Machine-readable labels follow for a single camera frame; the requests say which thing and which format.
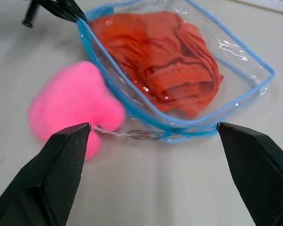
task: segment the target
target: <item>transparent pouch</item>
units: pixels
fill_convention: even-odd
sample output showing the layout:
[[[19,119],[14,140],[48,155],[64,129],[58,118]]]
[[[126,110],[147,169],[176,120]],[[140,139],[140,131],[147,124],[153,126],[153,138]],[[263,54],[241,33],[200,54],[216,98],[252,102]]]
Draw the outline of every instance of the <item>transparent pouch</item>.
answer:
[[[110,91],[159,139],[179,143],[266,93],[273,69],[191,0],[97,7],[77,24]]]

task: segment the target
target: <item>white table surface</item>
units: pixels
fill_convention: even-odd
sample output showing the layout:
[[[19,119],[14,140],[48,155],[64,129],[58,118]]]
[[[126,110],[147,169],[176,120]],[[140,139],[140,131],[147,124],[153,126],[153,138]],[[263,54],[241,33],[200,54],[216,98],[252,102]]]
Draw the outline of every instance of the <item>white table surface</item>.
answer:
[[[83,10],[109,0],[77,0]],[[198,0],[276,70],[275,95],[230,119],[283,149],[283,15],[227,0]],[[45,82],[85,59],[75,24],[41,10],[21,25],[27,2],[0,0],[0,195],[41,149],[26,112]],[[166,146],[105,139],[86,163],[68,226],[254,226],[218,136]]]

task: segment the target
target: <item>pink fluffy object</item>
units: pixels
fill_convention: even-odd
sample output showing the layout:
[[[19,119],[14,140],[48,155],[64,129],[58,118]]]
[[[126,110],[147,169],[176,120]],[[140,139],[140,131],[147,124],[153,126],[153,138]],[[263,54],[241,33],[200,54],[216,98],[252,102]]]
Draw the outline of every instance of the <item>pink fluffy object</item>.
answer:
[[[90,122],[113,131],[125,119],[123,106],[109,93],[99,70],[82,61],[58,72],[34,99],[29,123],[39,140],[69,126]],[[85,160],[99,150],[101,141],[92,129]]]

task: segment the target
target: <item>orange knit cloth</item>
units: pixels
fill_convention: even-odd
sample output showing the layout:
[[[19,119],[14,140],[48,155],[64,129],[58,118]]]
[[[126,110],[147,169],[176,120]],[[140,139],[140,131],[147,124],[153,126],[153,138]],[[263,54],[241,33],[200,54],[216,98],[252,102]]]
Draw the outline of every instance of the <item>orange knit cloth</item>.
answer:
[[[192,118],[216,96],[223,76],[198,28],[170,12],[120,13],[89,23],[120,68],[161,111]]]

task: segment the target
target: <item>orange fabric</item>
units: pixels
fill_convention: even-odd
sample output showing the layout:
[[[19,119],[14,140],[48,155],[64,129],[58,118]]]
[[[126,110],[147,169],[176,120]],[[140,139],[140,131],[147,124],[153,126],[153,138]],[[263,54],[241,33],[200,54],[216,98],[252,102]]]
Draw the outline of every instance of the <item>orange fabric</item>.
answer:
[[[121,13],[89,23],[129,79],[161,111],[195,117],[223,76],[198,28],[170,12]]]

